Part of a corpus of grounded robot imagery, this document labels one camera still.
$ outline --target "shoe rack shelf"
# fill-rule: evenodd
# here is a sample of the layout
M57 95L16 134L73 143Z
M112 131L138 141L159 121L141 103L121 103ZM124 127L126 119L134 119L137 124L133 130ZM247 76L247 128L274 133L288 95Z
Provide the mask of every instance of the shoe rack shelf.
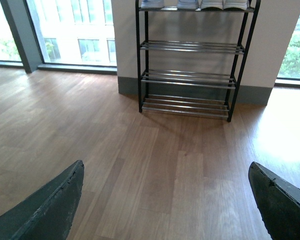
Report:
M244 73L247 56L256 25L261 0L255 1L255 7L248 7L247 10L229 8L220 10L218 8L205 9L177 9L175 6L163 8L140 8L139 0L135 0L136 17L136 47L137 47L137 72L138 72L138 103L139 112L152 110L157 112L177 113L194 116L206 116L226 119L231 122L240 83ZM140 39L140 12L144 12L144 41ZM161 41L149 38L149 12L233 12L243 14L240 33L237 43L219 42L197 42L197 41ZM252 14L250 26L247 26L249 14ZM248 36L245 44L243 38L245 32ZM141 66L141 51L145 51L145 66ZM232 69L229 74L158 70L149 69L149 51L177 51L200 54L227 54L233 55ZM242 56L240 68L239 56ZM158 95L149 93L149 85L168 85L180 87L196 87L200 89L224 89L225 96L220 99L205 99L181 97L172 95Z

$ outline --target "shoe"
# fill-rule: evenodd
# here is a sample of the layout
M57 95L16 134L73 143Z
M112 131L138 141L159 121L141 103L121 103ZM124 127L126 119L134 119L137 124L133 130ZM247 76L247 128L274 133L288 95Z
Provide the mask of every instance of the shoe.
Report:
M225 0L223 9L236 8L236 9L247 10L248 7L249 7L248 0Z
M201 9L206 9L206 8L218 8L223 10L224 0L202 0Z
M164 0L142 0L142 9L162 9L165 6Z
M178 9L193 9L199 8L199 0L178 0L176 6Z

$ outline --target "baseboard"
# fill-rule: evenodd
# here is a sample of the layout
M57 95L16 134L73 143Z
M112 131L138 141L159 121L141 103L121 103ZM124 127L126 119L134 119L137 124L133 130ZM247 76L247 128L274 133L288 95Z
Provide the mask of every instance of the baseboard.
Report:
M118 76L118 89L120 94L138 94L138 80L133 77ZM237 103L267 105L272 92L271 87L240 86ZM176 85L149 85L150 94L172 95L187 98L202 98L224 100L225 89L203 88Z

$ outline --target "hardwood floorboard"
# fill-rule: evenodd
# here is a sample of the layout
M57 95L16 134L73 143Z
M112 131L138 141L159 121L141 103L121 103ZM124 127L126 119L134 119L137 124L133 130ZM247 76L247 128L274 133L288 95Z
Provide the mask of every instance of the hardwood floorboard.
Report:
M300 89L228 123L139 113L113 75L0 68L0 215L79 159L69 240L270 240L248 168L300 188Z
M169 215L139 208L132 227L131 240L166 240Z

